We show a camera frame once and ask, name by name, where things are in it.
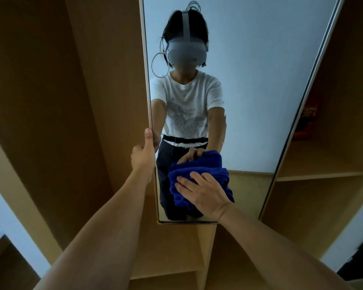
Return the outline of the person's left forearm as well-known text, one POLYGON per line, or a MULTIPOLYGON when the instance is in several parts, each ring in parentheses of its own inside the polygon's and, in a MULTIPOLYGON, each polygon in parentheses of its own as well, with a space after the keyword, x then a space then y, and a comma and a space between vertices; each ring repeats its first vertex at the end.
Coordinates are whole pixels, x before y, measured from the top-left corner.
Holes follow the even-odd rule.
POLYGON ((145 190, 153 170, 134 169, 43 276, 34 290, 127 290, 145 190))

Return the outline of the person's right hand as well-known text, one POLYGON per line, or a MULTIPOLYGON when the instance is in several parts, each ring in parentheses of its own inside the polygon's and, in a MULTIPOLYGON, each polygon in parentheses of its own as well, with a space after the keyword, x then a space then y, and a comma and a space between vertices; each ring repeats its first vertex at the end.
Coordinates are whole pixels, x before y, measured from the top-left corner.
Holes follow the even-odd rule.
POLYGON ((191 172, 190 177, 194 181, 181 176, 177 177, 177 182, 194 182, 197 184, 194 196, 184 198, 189 200, 204 216, 219 222, 227 207, 233 203, 211 174, 191 172))

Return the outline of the red snack packet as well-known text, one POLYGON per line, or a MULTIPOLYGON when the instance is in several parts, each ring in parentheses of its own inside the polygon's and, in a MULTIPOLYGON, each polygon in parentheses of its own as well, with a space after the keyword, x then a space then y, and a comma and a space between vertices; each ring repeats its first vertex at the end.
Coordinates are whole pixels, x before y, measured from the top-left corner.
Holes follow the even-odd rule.
POLYGON ((314 96, 307 98, 292 137, 293 141, 309 140, 312 138, 319 105, 319 98, 314 96))

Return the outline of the person's left hand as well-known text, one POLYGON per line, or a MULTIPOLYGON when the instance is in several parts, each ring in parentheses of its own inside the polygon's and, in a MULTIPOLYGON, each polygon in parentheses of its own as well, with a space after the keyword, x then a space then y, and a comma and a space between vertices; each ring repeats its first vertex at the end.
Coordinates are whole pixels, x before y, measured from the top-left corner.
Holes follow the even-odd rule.
POLYGON ((131 153, 132 173, 138 175, 138 177, 143 180, 145 184, 150 183, 152 179, 152 174, 155 169, 155 153, 158 151, 160 145, 160 137, 155 131, 153 131, 153 136, 154 151, 144 150, 144 139, 144 143, 134 146, 131 153))

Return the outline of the light wooden wardrobe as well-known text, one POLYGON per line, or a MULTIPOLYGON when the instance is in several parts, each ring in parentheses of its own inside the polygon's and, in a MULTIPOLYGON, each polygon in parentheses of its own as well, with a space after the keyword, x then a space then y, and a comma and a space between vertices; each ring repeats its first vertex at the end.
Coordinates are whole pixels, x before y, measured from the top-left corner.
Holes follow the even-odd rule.
MULTIPOLYGON (((0 0, 0 194, 42 278, 131 172, 150 126, 139 0, 0 0)), ((334 271, 363 207, 363 0, 344 0, 259 215, 334 271), (292 137, 309 96, 309 140, 292 137)))

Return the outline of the black object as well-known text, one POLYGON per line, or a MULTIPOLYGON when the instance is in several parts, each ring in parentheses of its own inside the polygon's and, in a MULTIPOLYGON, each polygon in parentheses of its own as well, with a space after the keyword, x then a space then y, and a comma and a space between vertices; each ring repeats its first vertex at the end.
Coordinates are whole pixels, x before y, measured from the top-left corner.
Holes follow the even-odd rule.
POLYGON ((363 279, 363 243, 337 274, 347 282, 363 279))

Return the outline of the person's right forearm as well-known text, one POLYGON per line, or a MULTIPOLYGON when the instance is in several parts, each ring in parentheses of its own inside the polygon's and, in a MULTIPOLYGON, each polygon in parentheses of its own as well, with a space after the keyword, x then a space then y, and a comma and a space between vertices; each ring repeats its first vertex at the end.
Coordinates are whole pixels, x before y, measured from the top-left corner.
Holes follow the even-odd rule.
POLYGON ((219 223, 243 248, 274 290, 353 290, 318 259, 232 202, 220 207, 219 223))

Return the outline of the blue microfibre cloth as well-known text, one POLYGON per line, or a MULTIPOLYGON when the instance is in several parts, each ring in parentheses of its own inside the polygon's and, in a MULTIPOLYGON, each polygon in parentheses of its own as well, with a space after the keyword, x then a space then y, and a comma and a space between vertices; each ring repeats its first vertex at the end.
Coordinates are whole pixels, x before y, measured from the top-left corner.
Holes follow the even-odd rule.
POLYGON ((221 185, 222 189, 226 193, 228 199, 231 202, 235 202, 233 198, 232 190, 228 187, 229 184, 229 172, 226 168, 222 167, 222 157, 217 151, 205 151, 201 157, 197 157, 193 161, 187 161, 182 164, 173 163, 169 168, 168 178, 170 180, 170 193, 174 197, 174 204, 177 207, 187 208, 188 210, 194 210, 195 206, 186 198, 184 198, 175 187, 177 177, 181 176, 190 181, 194 181, 190 177, 191 172, 197 172, 199 174, 209 173, 215 180, 221 185))

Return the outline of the tall frameless mirror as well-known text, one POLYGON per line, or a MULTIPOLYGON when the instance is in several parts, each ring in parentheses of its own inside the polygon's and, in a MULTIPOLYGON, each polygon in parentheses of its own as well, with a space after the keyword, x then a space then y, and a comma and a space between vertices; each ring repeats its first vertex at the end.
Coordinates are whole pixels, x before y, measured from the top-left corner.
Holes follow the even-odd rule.
POLYGON ((217 150, 228 198, 258 216, 344 0, 139 0, 160 224, 213 223, 175 189, 217 150))

